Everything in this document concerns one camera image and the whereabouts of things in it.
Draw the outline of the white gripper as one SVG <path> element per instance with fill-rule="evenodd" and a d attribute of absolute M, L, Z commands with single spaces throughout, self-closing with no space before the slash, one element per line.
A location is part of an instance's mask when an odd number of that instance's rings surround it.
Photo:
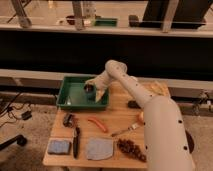
<path fill-rule="evenodd" d="M 107 73 L 102 73 L 95 78 L 87 80 L 85 84 L 93 85 L 96 87 L 97 90 L 95 102 L 99 102 L 111 82 L 112 78 Z"/>

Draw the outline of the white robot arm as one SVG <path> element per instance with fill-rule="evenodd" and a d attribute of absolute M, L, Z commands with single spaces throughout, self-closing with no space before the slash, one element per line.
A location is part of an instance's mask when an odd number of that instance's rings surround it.
<path fill-rule="evenodd" d="M 168 96 L 157 95 L 127 74 L 127 65 L 108 60 L 105 70 L 86 81 L 105 91 L 118 81 L 143 110 L 148 171 L 195 171 L 182 114 Z"/>

